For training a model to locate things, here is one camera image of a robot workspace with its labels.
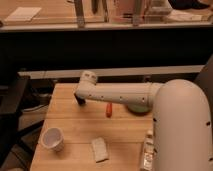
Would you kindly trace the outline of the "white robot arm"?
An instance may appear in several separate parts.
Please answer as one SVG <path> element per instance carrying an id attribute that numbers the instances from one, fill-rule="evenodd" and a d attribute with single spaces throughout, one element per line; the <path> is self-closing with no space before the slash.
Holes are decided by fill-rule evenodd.
<path id="1" fill-rule="evenodd" d="M 153 113 L 153 171 L 213 171 L 211 111 L 203 90 L 185 79 L 165 83 L 98 84 L 82 73 L 75 90 L 85 100 L 147 107 Z"/>

